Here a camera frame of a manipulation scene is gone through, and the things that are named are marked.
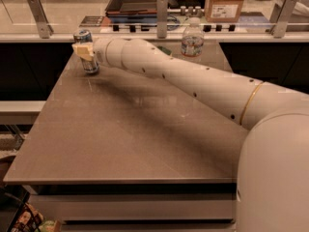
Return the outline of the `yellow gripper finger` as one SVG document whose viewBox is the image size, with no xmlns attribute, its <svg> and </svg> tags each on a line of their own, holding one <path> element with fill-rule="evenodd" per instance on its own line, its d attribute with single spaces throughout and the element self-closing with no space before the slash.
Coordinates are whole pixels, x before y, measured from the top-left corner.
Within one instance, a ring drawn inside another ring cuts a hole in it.
<svg viewBox="0 0 309 232">
<path fill-rule="evenodd" d="M 72 45 L 72 48 L 93 48 L 93 43 L 73 43 Z"/>
<path fill-rule="evenodd" d="M 94 51 L 92 48 L 74 48 L 74 53 L 79 56 L 80 58 L 86 61 L 93 61 L 94 60 Z"/>
</svg>

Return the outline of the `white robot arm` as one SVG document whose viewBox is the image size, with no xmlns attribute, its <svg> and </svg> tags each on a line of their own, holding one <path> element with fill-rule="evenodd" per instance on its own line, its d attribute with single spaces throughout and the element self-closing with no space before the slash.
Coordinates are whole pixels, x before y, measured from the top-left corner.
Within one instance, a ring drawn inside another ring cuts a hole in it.
<svg viewBox="0 0 309 232">
<path fill-rule="evenodd" d="M 237 232 L 309 232 L 306 94 L 173 58 L 141 39 L 72 48 L 86 61 L 164 79 L 248 129 L 239 156 Z"/>
</svg>

